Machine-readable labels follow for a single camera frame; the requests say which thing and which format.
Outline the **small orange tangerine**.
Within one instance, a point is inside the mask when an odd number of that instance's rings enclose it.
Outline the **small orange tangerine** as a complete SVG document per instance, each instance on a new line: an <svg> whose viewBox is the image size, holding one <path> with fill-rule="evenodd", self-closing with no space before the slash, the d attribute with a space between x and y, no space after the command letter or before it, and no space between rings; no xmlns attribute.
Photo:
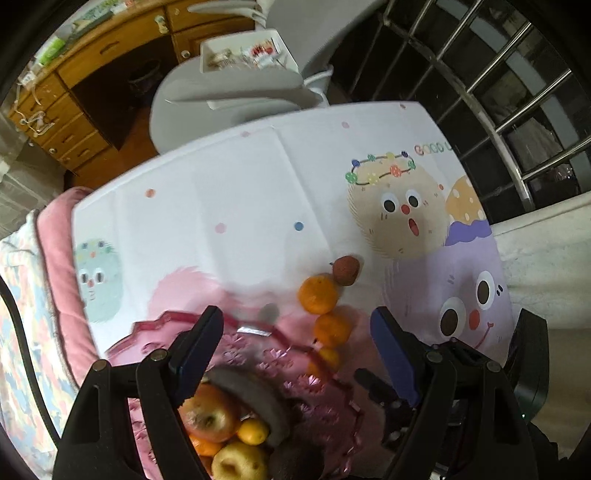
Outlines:
<svg viewBox="0 0 591 480"><path fill-rule="evenodd" d="M308 375L326 379L339 372L342 367L342 355L338 349L322 347L317 351L317 355L322 359L322 365L318 365L314 360L308 362Z"/></svg>

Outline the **dark green avocado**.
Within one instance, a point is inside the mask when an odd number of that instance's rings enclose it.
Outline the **dark green avocado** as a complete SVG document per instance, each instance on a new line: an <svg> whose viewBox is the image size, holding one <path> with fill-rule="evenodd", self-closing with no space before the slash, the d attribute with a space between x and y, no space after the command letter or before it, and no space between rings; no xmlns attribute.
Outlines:
<svg viewBox="0 0 591 480"><path fill-rule="evenodd" d="M274 480L318 480L324 470L324 452L311 443L282 443L270 455L269 472Z"/></svg>

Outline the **pink plastic fruit tray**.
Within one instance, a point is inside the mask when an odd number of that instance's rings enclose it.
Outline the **pink plastic fruit tray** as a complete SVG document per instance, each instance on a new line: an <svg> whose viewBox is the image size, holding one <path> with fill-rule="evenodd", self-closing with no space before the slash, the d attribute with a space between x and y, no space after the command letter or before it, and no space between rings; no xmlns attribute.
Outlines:
<svg viewBox="0 0 591 480"><path fill-rule="evenodd" d="M283 402L290 432L322 448L325 479L346 477L353 456L362 449L363 410L353 399L353 385L318 368L314 347L294 343L274 326L224 317L208 372L228 371L247 377L245 385L266 407Z"/></svg>

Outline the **orange tangerine in tray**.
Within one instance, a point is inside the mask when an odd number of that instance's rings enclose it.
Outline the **orange tangerine in tray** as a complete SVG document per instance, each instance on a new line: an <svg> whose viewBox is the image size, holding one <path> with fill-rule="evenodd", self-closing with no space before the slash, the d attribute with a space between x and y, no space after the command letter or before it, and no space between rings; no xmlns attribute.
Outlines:
<svg viewBox="0 0 591 480"><path fill-rule="evenodd" d="M189 439L199 457L213 458L224 446L224 443L200 439L192 434L189 435Z"/></svg>

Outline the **red apple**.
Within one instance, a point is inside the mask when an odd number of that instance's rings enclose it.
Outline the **red apple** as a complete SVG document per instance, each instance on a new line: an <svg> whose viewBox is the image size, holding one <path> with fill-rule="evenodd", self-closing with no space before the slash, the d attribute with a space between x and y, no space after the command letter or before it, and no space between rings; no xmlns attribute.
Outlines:
<svg viewBox="0 0 591 480"><path fill-rule="evenodd" d="M238 403L211 383L201 383L192 397L178 409L181 421L190 435L200 440L221 443L238 430Z"/></svg>

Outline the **pastel patterned quilt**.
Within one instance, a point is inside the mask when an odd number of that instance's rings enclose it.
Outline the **pastel patterned quilt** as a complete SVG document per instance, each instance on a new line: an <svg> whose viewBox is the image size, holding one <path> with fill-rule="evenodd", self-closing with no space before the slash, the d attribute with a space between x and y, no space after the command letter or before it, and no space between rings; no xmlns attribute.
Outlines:
<svg viewBox="0 0 591 480"><path fill-rule="evenodd" d="M1 426L32 473L50 479L57 447L35 401L23 354L28 354L39 396L58 434L64 430L78 387L62 352L38 216L37 210L31 211L16 231L1 239L1 279L23 327L19 334L9 307L2 303Z"/></svg>

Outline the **yellow green apple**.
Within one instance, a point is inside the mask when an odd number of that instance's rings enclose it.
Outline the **yellow green apple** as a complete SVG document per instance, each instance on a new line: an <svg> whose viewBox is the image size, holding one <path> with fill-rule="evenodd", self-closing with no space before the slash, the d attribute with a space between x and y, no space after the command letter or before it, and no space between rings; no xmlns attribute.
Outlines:
<svg viewBox="0 0 591 480"><path fill-rule="evenodd" d="M270 478L263 450L240 442L229 443L221 448L212 460L211 471L215 480Z"/></svg>

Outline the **small yellow tangerine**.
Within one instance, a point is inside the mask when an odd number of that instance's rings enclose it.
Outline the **small yellow tangerine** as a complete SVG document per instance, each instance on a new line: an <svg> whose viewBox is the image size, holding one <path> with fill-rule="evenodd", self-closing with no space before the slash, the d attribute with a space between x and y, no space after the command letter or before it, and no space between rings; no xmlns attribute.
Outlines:
<svg viewBox="0 0 591 480"><path fill-rule="evenodd" d="M246 418L236 431L236 436L242 443L252 446L263 444L269 435L269 427L259 418Z"/></svg>

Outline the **grey dark avocado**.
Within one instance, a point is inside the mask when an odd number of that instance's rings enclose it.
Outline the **grey dark avocado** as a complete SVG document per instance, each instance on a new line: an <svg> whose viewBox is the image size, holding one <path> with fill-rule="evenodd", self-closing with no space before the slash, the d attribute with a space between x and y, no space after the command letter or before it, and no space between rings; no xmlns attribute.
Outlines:
<svg viewBox="0 0 591 480"><path fill-rule="evenodd" d="M265 378L245 368L231 365L217 365L206 372L209 382L231 393L250 409L270 428L266 443L279 447L290 437L291 422L283 395Z"/></svg>

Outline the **brown red passion fruit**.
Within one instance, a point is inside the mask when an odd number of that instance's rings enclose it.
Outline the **brown red passion fruit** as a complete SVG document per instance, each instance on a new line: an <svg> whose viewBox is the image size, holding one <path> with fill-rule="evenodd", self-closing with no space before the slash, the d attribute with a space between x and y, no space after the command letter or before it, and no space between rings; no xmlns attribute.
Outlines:
<svg viewBox="0 0 591 480"><path fill-rule="evenodd" d="M342 287L352 286L360 274L361 263L351 255L342 256L332 262L332 278Z"/></svg>

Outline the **cartoon print bed sheet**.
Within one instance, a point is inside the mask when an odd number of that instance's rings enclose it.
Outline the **cartoon print bed sheet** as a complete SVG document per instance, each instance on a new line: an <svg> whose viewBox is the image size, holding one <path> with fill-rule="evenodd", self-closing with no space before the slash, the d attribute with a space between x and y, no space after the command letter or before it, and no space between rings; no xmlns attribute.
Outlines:
<svg viewBox="0 0 591 480"><path fill-rule="evenodd" d="M298 288L348 255L361 269L339 303L355 350L382 305L426 343L459 339L498 362L515 327L484 207L416 103L285 114L188 142L66 191L39 230L77 374L136 324L207 305L311 342Z"/></svg>

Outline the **metal window bars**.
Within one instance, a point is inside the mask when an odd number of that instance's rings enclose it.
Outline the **metal window bars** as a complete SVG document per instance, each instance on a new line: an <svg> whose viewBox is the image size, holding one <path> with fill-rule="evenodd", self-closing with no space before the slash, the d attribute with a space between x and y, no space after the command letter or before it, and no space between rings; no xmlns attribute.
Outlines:
<svg viewBox="0 0 591 480"><path fill-rule="evenodd" d="M429 112L496 221L590 189L590 95L506 1L391 1L369 58L375 100Z"/></svg>

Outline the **wooden desk with drawers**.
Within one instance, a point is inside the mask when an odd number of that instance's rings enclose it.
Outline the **wooden desk with drawers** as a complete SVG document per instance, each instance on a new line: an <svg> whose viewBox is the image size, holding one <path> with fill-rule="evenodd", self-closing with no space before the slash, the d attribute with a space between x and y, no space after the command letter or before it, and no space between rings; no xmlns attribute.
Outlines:
<svg viewBox="0 0 591 480"><path fill-rule="evenodd" d="M17 89L8 118L71 172L118 152L163 78L213 37L252 30L188 1L127 1Z"/></svg>

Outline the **grey office chair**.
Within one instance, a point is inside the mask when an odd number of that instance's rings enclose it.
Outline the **grey office chair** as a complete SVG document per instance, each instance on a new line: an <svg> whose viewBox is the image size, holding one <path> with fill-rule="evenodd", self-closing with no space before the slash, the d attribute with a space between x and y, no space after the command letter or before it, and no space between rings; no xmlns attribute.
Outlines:
<svg viewBox="0 0 591 480"><path fill-rule="evenodd" d="M171 70L150 110L150 139L160 154L249 121L325 106L329 60L379 1L252 1L193 4L191 13L236 13L259 29L206 41L198 57Z"/></svg>

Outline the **white tray on chair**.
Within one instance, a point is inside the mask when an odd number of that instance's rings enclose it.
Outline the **white tray on chair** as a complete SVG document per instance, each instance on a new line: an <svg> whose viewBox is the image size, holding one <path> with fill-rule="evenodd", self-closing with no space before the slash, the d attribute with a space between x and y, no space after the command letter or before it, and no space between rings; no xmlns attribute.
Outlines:
<svg viewBox="0 0 591 480"><path fill-rule="evenodd" d="M300 72L296 60L276 29L246 31L204 41L200 45L199 68L201 73L228 68L283 68Z"/></svg>

